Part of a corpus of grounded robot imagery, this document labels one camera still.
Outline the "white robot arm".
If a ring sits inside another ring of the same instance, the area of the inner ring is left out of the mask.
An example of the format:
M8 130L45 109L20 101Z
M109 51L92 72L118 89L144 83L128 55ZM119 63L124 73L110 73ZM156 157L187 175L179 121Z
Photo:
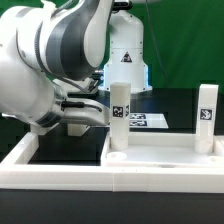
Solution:
M57 123L105 126L107 106L90 99L70 100L60 85L90 77L103 61L113 11L130 0L68 0L58 7L14 6L0 16L0 113L38 127Z

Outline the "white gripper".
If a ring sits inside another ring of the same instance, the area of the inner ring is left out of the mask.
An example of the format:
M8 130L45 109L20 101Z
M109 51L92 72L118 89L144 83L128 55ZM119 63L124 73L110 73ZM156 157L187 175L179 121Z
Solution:
M89 126L106 126L110 120L110 109L91 99L72 98L62 102L62 123Z

